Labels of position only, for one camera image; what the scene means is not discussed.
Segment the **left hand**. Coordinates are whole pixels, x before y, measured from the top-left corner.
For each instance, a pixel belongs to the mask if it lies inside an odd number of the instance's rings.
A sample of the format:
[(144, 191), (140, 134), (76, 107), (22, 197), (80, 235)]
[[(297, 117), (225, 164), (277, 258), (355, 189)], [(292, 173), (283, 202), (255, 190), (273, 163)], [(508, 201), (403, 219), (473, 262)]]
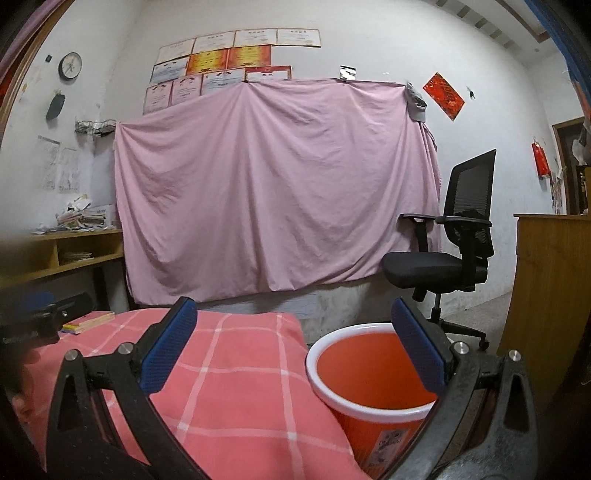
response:
[(13, 395), (11, 403), (14, 413), (21, 425), (30, 426), (35, 420), (36, 410), (34, 401), (34, 378), (28, 369), (22, 376), (20, 390)]

